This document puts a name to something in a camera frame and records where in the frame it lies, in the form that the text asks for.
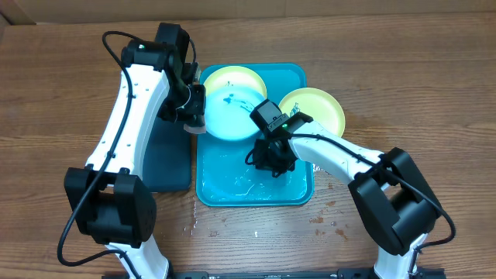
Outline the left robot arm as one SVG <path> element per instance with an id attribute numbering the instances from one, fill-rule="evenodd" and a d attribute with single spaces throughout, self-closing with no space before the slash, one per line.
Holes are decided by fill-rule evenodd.
<path id="1" fill-rule="evenodd" d="M 198 64 L 185 60 L 194 46 L 189 37 L 151 42 L 133 36 L 121 55 L 113 56 L 121 84 L 105 131 L 85 166 L 68 169 L 64 178 L 72 214 L 57 245 L 63 265 L 114 254 L 127 278 L 174 277 L 153 236 L 157 203 L 143 174 L 157 121 L 179 125 L 189 135 L 206 130 L 205 89 L 194 83 Z M 63 248 L 72 226 L 105 250 L 66 260 Z"/>

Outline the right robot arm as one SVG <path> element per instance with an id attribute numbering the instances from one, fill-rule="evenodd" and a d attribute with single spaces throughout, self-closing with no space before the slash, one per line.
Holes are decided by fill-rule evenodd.
<path id="1" fill-rule="evenodd" d="M 440 244 L 426 238 L 447 214 L 408 153 L 397 147 L 382 153 L 357 146 L 312 119 L 281 117 L 256 125 L 263 138 L 246 156 L 247 164 L 278 177 L 302 160 L 347 184 L 367 233 L 379 247 L 370 277 L 427 276 L 417 260 L 423 249 Z"/>

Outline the light blue plate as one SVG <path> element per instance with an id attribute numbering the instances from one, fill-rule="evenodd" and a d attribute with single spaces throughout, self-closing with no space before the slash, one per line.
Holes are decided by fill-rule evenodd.
<path id="1" fill-rule="evenodd" d="M 250 113 L 265 97 L 244 86 L 220 88 L 206 97 L 205 124 L 212 136 L 227 141 L 247 139 L 260 130 Z"/>

